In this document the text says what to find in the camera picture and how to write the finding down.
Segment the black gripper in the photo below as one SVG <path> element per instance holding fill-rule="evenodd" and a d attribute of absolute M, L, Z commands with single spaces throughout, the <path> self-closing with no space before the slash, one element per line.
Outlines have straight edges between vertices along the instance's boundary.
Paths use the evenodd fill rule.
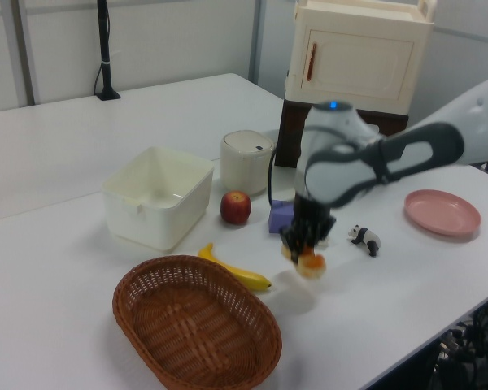
<path fill-rule="evenodd" d="M 328 206 L 296 195 L 294 217 L 280 230 L 285 257 L 298 263 L 306 248 L 325 248 L 326 238 L 335 223 Z"/>

